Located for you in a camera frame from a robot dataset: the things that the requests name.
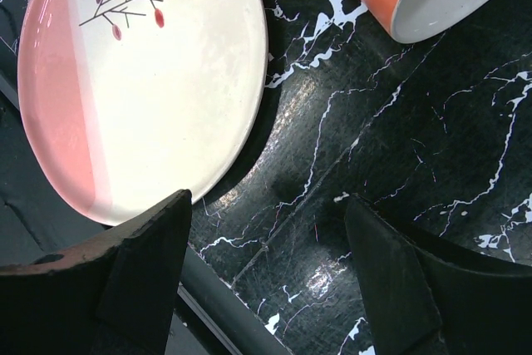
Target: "table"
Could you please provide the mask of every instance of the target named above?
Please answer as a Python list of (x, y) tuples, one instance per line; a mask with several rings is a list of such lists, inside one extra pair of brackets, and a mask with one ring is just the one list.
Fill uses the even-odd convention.
[[(19, 30), (23, 0), (0, 4)], [(259, 116), (195, 206), (190, 245), (272, 334), (295, 354), (374, 352), (343, 225), (354, 193), (391, 221), (532, 264), (530, 2), (491, 0), (408, 46), (359, 0), (264, 6)]]

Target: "white plate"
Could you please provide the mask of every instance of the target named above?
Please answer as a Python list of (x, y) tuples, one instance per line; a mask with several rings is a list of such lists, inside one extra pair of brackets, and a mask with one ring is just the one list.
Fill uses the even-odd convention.
[(264, 87), (261, 0), (30, 0), (22, 120), (47, 178), (103, 224), (234, 162)]

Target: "marble surface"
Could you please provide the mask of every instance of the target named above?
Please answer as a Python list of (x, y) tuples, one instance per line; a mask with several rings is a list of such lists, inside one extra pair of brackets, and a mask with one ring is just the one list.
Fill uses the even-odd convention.
[[(24, 4), (0, 2), (12, 80)], [(259, 116), (195, 206), (190, 245), (272, 334), (295, 354), (374, 353), (343, 225), (354, 193), (390, 221), (532, 265), (532, 3), (491, 0), (409, 46), (359, 0), (264, 6)]]

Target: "oval plate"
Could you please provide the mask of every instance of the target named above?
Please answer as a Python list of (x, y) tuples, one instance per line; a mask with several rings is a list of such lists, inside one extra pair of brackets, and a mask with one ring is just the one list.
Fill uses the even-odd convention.
[(261, 0), (30, 0), (22, 121), (60, 196), (115, 225), (219, 181), (251, 130), (266, 62)]

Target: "plate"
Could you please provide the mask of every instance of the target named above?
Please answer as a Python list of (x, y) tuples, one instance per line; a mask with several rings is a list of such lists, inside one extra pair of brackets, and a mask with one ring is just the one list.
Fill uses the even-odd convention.
[(256, 117), (261, 0), (30, 0), (18, 93), (59, 195), (102, 224), (224, 175)]

